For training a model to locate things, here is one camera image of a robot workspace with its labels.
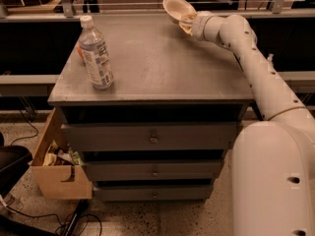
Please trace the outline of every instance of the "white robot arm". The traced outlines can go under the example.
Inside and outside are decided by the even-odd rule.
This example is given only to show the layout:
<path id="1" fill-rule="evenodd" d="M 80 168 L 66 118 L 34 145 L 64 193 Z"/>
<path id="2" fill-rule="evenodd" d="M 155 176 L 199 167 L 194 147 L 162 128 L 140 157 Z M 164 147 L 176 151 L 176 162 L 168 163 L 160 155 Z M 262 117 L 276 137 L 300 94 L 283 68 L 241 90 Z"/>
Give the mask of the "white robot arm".
<path id="1" fill-rule="evenodd" d="M 309 180 L 315 177 L 315 120 L 256 46 L 247 20 L 195 12 L 164 0 L 166 12 L 193 37 L 236 56 L 263 122 L 237 137 L 232 153 L 235 236 L 315 235 Z"/>

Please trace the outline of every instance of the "concrete floor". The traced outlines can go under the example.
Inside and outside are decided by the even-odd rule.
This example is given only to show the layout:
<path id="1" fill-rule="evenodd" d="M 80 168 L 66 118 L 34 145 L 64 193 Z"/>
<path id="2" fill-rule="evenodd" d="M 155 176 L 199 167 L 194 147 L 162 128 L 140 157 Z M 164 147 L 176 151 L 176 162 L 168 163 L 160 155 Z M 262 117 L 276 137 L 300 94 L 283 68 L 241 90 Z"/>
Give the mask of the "concrete floor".
<path id="1" fill-rule="evenodd" d="M 36 116 L 32 124 L 41 132 L 46 113 Z M 0 131 L 4 134 L 5 145 L 12 140 L 35 134 L 34 129 L 26 123 L 19 112 L 0 114 Z M 35 138 L 19 140 L 14 145 L 28 148 L 32 153 L 38 140 Z M 103 203 L 97 199 L 90 200 L 87 213 L 96 215 L 102 224 L 102 234 L 107 236 L 195 236 L 220 235 L 230 236 L 231 232 L 231 195 L 229 154 L 220 178 L 215 182 L 214 191 L 205 202 L 137 202 L 137 203 Z M 47 200 L 43 197 L 34 182 L 32 170 L 29 169 L 11 192 L 20 202 L 14 206 L 29 215 L 57 213 L 63 222 L 72 214 L 77 201 Z M 59 223 L 55 217 L 31 219 L 13 214 L 0 208 L 0 213 L 12 220 L 34 226 L 46 231 L 55 232 Z M 86 225 L 82 218 L 75 231 L 78 235 Z M 90 219 L 82 236 L 99 235 L 99 223 Z"/>

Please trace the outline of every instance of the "plastic bottle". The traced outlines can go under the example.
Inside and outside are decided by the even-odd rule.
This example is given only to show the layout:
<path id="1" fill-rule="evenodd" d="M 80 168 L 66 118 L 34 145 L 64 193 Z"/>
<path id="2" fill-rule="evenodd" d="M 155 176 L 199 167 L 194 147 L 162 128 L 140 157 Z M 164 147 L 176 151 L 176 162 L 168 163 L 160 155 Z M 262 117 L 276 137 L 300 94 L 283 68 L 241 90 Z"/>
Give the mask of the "plastic bottle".
<path id="1" fill-rule="evenodd" d="M 95 28 L 91 16 L 80 18 L 83 28 L 79 44 L 88 69 L 88 74 L 97 89 L 107 89 L 113 83 L 108 51 L 103 34 Z"/>

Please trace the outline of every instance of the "cabinet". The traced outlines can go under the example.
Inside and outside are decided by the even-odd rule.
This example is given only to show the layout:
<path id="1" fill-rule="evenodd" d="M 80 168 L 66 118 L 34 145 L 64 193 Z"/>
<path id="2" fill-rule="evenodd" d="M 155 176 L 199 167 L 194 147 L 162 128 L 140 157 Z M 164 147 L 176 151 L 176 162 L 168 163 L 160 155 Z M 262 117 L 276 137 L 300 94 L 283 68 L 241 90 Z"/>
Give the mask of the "cabinet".
<path id="1" fill-rule="evenodd" d="M 234 56 L 166 14 L 94 16 L 114 84 L 97 90 L 76 50 L 48 102 L 104 201 L 206 199 L 253 96 Z"/>

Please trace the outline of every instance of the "brown box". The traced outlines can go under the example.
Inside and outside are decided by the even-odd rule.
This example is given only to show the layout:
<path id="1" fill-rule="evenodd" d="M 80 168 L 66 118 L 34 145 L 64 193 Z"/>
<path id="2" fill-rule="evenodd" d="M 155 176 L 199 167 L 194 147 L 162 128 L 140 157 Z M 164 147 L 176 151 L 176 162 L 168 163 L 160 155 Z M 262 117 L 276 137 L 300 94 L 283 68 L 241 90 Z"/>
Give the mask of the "brown box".
<path id="1" fill-rule="evenodd" d="M 67 146 L 55 109 L 47 118 L 35 147 L 35 156 L 31 164 L 31 173 L 42 194 L 47 199 L 56 200 L 91 199 L 92 182 L 86 176 L 83 166 L 42 166 L 52 141 L 55 141 L 61 148 Z"/>

